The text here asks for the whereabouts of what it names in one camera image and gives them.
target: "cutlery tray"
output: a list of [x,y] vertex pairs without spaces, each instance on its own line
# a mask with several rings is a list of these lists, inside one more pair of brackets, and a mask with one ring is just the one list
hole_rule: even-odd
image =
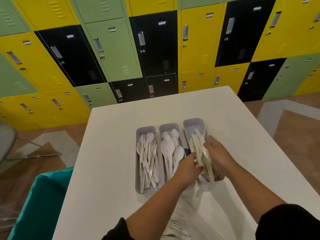
[[[182,134],[180,133],[180,127],[178,124],[176,123],[171,123],[171,124],[162,124],[160,125],[159,127],[159,134],[160,134],[160,142],[159,142],[159,145],[160,145],[160,151],[159,151],[159,161],[162,161],[163,164],[165,164],[165,158],[164,156],[162,155],[162,152],[161,152],[161,142],[163,141],[162,139],[162,132],[166,131],[170,137],[172,137],[171,135],[171,131],[173,129],[176,129],[179,133],[179,139],[178,139],[178,146],[182,146],[183,147],[183,144],[182,144]],[[165,166],[164,166],[164,180],[167,181],[167,177],[166,177],[166,170],[165,170]]]
[[[190,150],[191,150],[191,147],[189,145],[189,140],[190,140],[190,138],[192,138],[192,135],[196,135],[195,129],[198,129],[201,134],[204,133],[205,141],[206,142],[209,141],[209,135],[208,135],[205,124],[202,119],[200,119],[200,118],[187,119],[187,120],[183,121],[183,127],[184,127],[185,136],[186,136],[186,142],[187,142],[188,148]],[[221,181],[223,179],[224,179],[224,177],[222,177],[219,174],[218,181]],[[209,182],[202,174],[200,174],[197,181],[199,184],[212,183],[212,182]]]
[[[156,187],[157,187],[157,190],[159,190],[162,185],[164,185],[165,183],[165,173],[164,173],[164,162],[163,160],[158,160],[159,158],[159,151],[161,153],[161,148],[160,148],[160,143],[159,143],[159,140],[158,140],[158,137],[157,137],[157,131],[156,131],[156,128],[154,126],[146,126],[146,127],[141,127],[141,128],[138,128],[136,130],[136,147],[137,147],[137,143],[139,141],[139,138],[142,134],[147,134],[149,132],[152,132],[153,133],[153,136],[154,136],[154,140],[156,141],[156,144],[157,144],[157,153],[155,155],[155,159],[154,159],[154,163],[155,163],[155,167],[157,169],[157,171],[160,173],[160,177],[159,177],[159,182],[156,184]],[[140,175],[139,175],[139,172],[140,172],[140,156],[139,154],[136,152],[136,181],[135,181],[135,189],[136,189],[136,192],[138,194],[141,194],[140,192],[140,186],[141,186],[141,181],[140,181]],[[155,193],[155,190],[152,186],[152,184],[150,183],[150,187],[149,188],[146,188],[144,191],[143,191],[143,194],[149,194],[149,193]]]

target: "white table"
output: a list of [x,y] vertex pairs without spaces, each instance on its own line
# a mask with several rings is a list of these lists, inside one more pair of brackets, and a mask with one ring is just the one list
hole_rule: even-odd
[[[229,87],[94,108],[54,240],[101,239],[147,199],[135,191],[136,129],[202,118],[231,155],[285,201],[320,219],[320,197]],[[255,239],[257,224],[226,178],[192,199],[197,220],[225,239]]]

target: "forearm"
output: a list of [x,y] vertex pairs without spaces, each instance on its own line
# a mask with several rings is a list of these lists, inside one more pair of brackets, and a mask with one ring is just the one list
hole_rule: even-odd
[[135,240],[160,239],[183,192],[175,177],[165,183],[143,206],[126,219]]
[[238,163],[228,170],[226,176],[257,223],[263,214],[275,206],[286,204]]

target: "trash bin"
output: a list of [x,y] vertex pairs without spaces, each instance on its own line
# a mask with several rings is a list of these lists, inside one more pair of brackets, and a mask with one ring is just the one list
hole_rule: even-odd
[[73,167],[38,175],[8,240],[51,240]]

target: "black shirt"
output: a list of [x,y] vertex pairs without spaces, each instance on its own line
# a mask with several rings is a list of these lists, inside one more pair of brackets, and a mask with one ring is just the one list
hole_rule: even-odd
[[[121,218],[102,240],[134,240]],[[256,239],[320,239],[320,221],[296,204],[282,204],[260,218]]]

